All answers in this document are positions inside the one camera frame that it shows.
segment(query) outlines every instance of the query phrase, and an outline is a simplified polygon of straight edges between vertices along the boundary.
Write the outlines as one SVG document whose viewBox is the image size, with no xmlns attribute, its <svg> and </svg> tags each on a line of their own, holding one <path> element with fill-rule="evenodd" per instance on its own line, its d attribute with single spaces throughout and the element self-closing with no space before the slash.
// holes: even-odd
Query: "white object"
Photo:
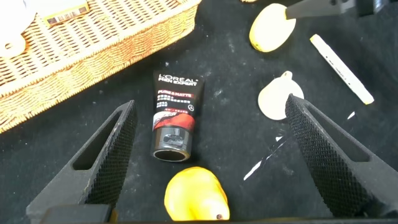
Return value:
<svg viewBox="0 0 398 224">
<path fill-rule="evenodd" d="M 261 90 L 258 103 L 261 112 L 268 118 L 274 120 L 286 118 L 285 104 L 291 93 L 304 99 L 303 91 L 299 85 L 292 80 L 292 76 L 292 72 L 286 71 L 282 76 L 274 79 Z"/>
<path fill-rule="evenodd" d="M 322 57 L 336 71 L 340 78 L 343 79 L 348 87 L 359 97 L 359 99 L 361 99 L 365 105 L 373 103 L 373 96 L 366 90 L 361 81 L 356 78 L 354 73 L 344 64 L 329 45 L 327 45 L 318 34 L 312 36 L 310 40 L 318 49 Z"/>
<path fill-rule="evenodd" d="M 353 116 L 355 115 L 355 111 L 354 112 L 352 112 L 349 116 L 348 116 L 348 118 L 347 119 L 350 119 L 350 118 L 352 118 Z"/>
<path fill-rule="evenodd" d="M 35 18 L 35 11 L 23 0 L 0 1 L 0 57 L 23 53 L 26 42 L 21 36 Z"/>
<path fill-rule="evenodd" d="M 256 165 L 254 165 L 254 167 L 248 172 L 248 174 L 246 174 L 243 177 L 243 181 L 245 181 L 247 178 L 249 178 L 254 173 L 254 171 L 256 171 L 260 167 L 261 162 L 262 162 L 262 160 L 260 162 L 258 162 Z"/>
</svg>

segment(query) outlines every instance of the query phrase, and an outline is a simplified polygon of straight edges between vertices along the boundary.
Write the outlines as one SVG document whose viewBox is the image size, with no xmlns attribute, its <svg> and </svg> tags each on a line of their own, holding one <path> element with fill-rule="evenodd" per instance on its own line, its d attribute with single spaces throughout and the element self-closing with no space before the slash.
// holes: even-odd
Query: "black tube cap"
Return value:
<svg viewBox="0 0 398 224">
<path fill-rule="evenodd" d="M 179 127 L 162 127 L 154 130 L 151 154 L 160 160 L 182 162 L 191 156 L 192 135 Z"/>
</svg>

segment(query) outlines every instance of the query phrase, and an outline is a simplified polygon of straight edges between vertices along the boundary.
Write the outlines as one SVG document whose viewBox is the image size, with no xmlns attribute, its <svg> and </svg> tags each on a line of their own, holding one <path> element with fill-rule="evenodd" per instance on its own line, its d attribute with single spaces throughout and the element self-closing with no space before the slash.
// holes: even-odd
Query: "white debris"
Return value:
<svg viewBox="0 0 398 224">
<path fill-rule="evenodd" d="M 278 146 L 278 148 L 282 147 L 284 144 L 285 144 L 285 142 L 283 142 L 280 146 Z"/>
<path fill-rule="evenodd" d="M 353 116 L 355 115 L 355 111 L 354 112 L 352 112 L 349 116 L 348 116 L 348 118 L 347 119 L 350 119 L 350 118 L 352 118 Z"/>
<path fill-rule="evenodd" d="M 260 167 L 261 161 L 258 162 L 256 165 L 254 165 L 254 167 L 248 172 L 248 174 L 246 174 L 246 175 L 243 177 L 243 181 L 245 181 L 247 178 L 249 178 L 249 177 L 254 173 L 254 171 L 256 171 L 256 170 Z"/>
</svg>

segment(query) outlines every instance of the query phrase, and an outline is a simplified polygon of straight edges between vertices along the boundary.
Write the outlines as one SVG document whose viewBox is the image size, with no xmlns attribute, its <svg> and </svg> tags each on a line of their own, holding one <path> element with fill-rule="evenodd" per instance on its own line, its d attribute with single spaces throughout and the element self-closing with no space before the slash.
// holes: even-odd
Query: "l'oreal logo text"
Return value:
<svg viewBox="0 0 398 224">
<path fill-rule="evenodd" d="M 178 85 L 196 86 L 198 80 L 193 80 L 193 79 L 189 79 L 189 78 L 179 78 L 179 77 L 173 77 L 171 75 L 159 74 L 159 81 L 174 83 L 174 84 L 178 84 Z"/>
</svg>

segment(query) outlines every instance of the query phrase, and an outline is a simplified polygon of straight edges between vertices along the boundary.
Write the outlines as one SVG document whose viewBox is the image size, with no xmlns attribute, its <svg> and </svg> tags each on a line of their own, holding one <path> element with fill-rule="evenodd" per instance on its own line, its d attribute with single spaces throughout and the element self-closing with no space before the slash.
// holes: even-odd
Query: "l'oreal tube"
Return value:
<svg viewBox="0 0 398 224">
<path fill-rule="evenodd" d="M 152 155 L 180 162 L 191 156 L 195 116 L 203 93 L 203 80 L 156 73 Z"/>
</svg>

